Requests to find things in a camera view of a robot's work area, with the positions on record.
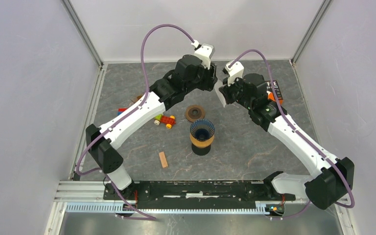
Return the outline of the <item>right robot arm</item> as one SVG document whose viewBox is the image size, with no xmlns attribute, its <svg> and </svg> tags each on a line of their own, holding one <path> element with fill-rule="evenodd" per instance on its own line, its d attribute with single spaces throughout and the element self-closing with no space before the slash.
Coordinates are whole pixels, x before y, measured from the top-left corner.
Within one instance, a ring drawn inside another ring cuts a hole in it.
<svg viewBox="0 0 376 235">
<path fill-rule="evenodd" d="M 328 152 L 306 134 L 282 107 L 276 87 L 273 80 L 266 82 L 262 75 L 251 73 L 243 78 L 227 77 L 218 89 L 223 102 L 243 106 L 251 120 L 281 141 L 308 171 L 307 175 L 273 174 L 263 186 L 264 196 L 275 200 L 292 194 L 322 210 L 332 204 L 353 208 L 354 163 Z"/>
</svg>

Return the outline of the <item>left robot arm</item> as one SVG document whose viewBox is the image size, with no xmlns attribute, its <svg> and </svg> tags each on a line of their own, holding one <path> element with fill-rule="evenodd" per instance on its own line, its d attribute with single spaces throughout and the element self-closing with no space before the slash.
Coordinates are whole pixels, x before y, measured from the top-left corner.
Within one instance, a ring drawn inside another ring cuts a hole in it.
<svg viewBox="0 0 376 235">
<path fill-rule="evenodd" d="M 87 152 L 116 186 L 115 192 L 121 199 L 131 198 L 134 186 L 117 149 L 135 131 L 182 102 L 193 90 L 212 91 L 217 82 L 215 70 L 216 65 L 210 56 L 184 55 L 177 61 L 175 69 L 153 83 L 147 94 L 120 116 L 100 127 L 91 124 L 86 128 Z"/>
</svg>

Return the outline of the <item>blue ribbed plastic dripper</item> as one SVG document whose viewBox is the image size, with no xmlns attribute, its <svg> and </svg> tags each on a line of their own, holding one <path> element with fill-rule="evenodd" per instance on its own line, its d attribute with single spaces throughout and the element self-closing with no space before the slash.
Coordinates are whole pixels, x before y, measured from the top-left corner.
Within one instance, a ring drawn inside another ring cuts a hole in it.
<svg viewBox="0 0 376 235">
<path fill-rule="evenodd" d="M 198 141 L 209 140 L 215 134 L 215 126 L 208 119 L 198 119 L 190 126 L 190 134 Z"/>
</svg>

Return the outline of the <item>light wooden ring holder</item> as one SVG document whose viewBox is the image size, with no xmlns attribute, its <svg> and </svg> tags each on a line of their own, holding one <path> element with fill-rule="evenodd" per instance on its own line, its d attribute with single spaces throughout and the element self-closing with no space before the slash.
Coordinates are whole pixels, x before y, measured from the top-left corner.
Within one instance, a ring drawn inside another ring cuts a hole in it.
<svg viewBox="0 0 376 235">
<path fill-rule="evenodd" d="M 206 147 L 209 147 L 211 146 L 212 142 L 214 141 L 214 137 L 215 136 L 211 136 L 210 138 L 208 138 L 207 140 L 198 140 L 196 139 L 194 136 L 190 135 L 190 140 L 191 140 L 191 143 L 197 147 L 197 148 L 206 148 Z"/>
</svg>

